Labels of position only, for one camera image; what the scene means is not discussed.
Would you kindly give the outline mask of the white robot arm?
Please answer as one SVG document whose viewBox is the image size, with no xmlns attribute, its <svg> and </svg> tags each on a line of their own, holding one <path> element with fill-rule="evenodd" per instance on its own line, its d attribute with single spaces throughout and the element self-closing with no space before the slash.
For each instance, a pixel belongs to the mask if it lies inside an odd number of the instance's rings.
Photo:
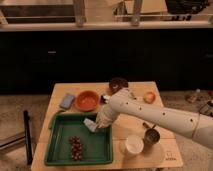
<svg viewBox="0 0 213 171">
<path fill-rule="evenodd" d="M 97 113 L 96 124 L 99 128 L 108 127 L 120 114 L 156 124 L 213 150 L 212 117 L 139 102 L 128 88 L 123 88 L 108 98 L 108 103 Z"/>
</svg>

